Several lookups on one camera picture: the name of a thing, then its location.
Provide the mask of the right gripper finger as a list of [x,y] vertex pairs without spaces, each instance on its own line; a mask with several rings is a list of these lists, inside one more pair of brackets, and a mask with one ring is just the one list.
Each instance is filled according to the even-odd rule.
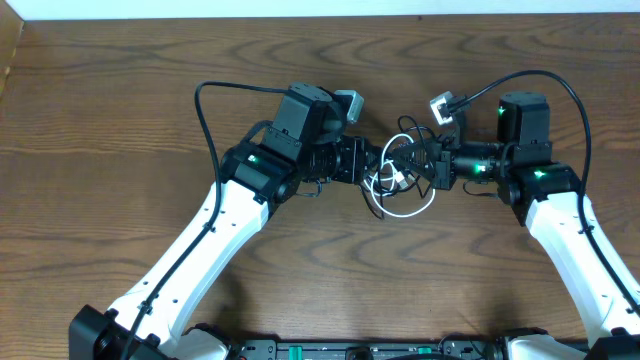
[[391,152],[391,156],[395,160],[429,159],[426,146],[421,142],[401,144]]
[[429,161],[393,159],[393,164],[414,180],[434,181],[434,165]]

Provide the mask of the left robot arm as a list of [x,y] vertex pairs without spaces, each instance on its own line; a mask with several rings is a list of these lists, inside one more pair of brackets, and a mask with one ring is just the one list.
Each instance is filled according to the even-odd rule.
[[69,326],[72,359],[228,359],[232,345],[187,324],[248,240],[302,183],[359,184],[381,150],[348,136],[364,100],[354,90],[295,82],[279,90],[273,120],[254,124],[212,162],[216,180],[200,209],[158,262],[107,311],[83,307]]

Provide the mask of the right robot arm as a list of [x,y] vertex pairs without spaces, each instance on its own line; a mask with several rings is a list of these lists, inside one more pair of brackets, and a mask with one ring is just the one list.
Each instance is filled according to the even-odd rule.
[[432,100],[449,135],[400,145],[392,160],[448,190],[456,179],[497,184],[497,198],[543,247],[568,290],[587,334],[584,350],[537,328],[514,330],[481,350],[484,359],[636,359],[639,356],[639,284],[580,193],[572,168],[552,159],[550,108],[544,95],[510,92],[498,107],[497,140],[467,142],[458,99]]

